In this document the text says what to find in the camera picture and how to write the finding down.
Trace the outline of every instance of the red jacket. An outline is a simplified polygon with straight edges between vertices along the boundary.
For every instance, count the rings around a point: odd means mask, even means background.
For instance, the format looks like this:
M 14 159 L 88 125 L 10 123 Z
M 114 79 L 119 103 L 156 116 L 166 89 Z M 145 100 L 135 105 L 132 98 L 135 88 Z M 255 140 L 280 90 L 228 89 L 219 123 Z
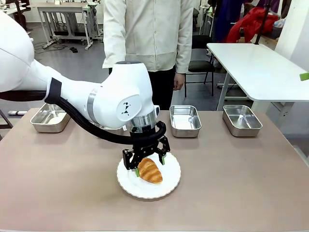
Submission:
M 245 42 L 249 42 L 255 34 L 258 34 L 262 25 L 262 21 L 265 15 L 265 10 L 260 7 L 254 7 L 251 9 L 246 16 L 238 21 L 230 30 L 227 43 L 236 43 L 240 39 L 240 28 L 243 28 L 245 32 Z M 268 15 L 263 33 L 271 32 L 274 22 L 278 20 L 276 15 Z

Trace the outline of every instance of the bread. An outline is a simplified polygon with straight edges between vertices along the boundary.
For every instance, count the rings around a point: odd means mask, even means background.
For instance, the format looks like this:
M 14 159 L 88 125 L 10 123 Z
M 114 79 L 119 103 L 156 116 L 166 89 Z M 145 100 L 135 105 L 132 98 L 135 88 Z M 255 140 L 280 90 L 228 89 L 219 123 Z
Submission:
M 138 165 L 138 169 L 140 172 L 140 178 L 147 182 L 160 184 L 163 181 L 162 174 L 160 173 L 155 162 L 153 162 L 150 158 L 143 158 Z

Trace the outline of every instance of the white robotic arm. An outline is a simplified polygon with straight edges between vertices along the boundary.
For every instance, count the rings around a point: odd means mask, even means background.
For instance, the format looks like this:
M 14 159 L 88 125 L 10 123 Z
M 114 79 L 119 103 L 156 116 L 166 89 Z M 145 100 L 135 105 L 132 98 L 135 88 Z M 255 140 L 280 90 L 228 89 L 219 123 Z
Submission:
M 164 136 L 166 126 L 156 122 L 159 107 L 152 102 L 151 83 L 144 64 L 119 62 L 100 84 L 72 81 L 34 59 L 30 38 L 14 20 L 0 12 L 0 22 L 0 98 L 24 101 L 35 90 L 40 99 L 58 104 L 93 135 L 133 145 L 132 150 L 123 150 L 128 170 L 136 169 L 144 157 L 154 152 L 164 164 L 163 158 L 170 151 Z M 111 134 L 90 123 L 119 128 L 129 121 L 132 125 L 130 137 Z

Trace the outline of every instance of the metal tray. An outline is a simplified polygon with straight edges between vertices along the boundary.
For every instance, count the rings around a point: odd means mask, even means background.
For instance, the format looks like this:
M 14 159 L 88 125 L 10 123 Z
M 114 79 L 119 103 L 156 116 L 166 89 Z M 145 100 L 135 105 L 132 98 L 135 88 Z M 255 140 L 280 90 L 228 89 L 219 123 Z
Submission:
M 117 128 L 117 129 L 113 129 L 113 128 L 108 128 L 108 127 L 102 126 L 102 125 L 94 123 L 94 122 L 92 122 L 92 124 L 103 129 L 103 130 L 105 130 L 105 131 L 113 133 L 113 134 L 124 135 L 124 132 L 126 131 L 126 126 L 123 126 L 121 128 Z
M 30 123 L 38 132 L 59 133 L 64 130 L 70 118 L 59 106 L 45 103 Z
M 236 137 L 255 137 L 262 128 L 262 123 L 245 105 L 225 105 L 223 120 Z
M 169 108 L 172 135 L 181 138 L 198 136 L 202 127 L 197 109 L 191 105 L 172 105 Z

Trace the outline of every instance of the white plate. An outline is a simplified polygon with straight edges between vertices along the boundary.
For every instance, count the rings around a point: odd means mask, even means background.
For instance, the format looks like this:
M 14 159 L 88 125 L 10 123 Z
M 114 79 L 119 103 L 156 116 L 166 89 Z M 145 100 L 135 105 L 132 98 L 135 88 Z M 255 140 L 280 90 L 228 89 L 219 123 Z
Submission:
M 167 153 L 164 159 L 165 165 L 162 165 L 157 153 L 147 158 L 152 159 L 157 165 L 163 177 L 162 183 L 152 184 L 136 177 L 134 171 L 126 169 L 124 159 L 121 159 L 117 168 L 117 179 L 120 186 L 132 196 L 144 199 L 159 198 L 172 192 L 177 187 L 181 176 L 177 159 L 171 153 Z

